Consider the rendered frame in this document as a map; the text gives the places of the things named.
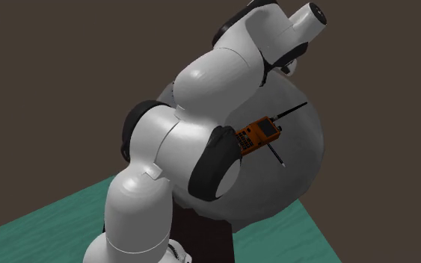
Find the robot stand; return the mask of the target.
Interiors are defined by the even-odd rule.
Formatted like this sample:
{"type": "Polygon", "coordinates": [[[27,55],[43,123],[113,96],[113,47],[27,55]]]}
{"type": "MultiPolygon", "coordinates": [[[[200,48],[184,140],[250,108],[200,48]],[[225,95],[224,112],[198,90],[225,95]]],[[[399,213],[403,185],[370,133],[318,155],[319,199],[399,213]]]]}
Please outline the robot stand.
{"type": "Polygon", "coordinates": [[[232,226],[174,202],[167,255],[174,263],[235,263],[232,226]]]}

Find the orange handheld radio with antenna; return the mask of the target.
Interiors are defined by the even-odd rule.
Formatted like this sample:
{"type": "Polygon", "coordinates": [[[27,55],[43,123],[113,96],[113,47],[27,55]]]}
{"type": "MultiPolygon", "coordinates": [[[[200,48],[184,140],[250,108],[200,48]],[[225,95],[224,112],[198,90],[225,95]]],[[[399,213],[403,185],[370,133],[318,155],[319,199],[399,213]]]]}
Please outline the orange handheld radio with antenna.
{"type": "Polygon", "coordinates": [[[236,138],[241,148],[242,156],[246,156],[252,152],[255,152],[263,146],[268,146],[277,160],[283,164],[282,159],[271,145],[271,142],[277,140],[283,130],[274,122],[288,114],[291,114],[294,111],[297,111],[305,105],[307,105],[307,102],[303,102],[300,105],[297,105],[294,108],[291,108],[273,117],[265,116],[237,131],[236,138]]]}

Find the teal rug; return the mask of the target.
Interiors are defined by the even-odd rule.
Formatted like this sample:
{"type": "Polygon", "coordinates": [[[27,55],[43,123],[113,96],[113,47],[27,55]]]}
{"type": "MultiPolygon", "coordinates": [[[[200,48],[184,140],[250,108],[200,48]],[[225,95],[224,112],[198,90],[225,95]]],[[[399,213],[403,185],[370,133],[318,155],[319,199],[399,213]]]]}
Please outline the teal rug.
{"type": "MultiPolygon", "coordinates": [[[[0,263],[81,263],[100,234],[105,179],[0,226],[0,263]]],[[[233,236],[236,263],[342,263],[300,201],[233,236]]]]}

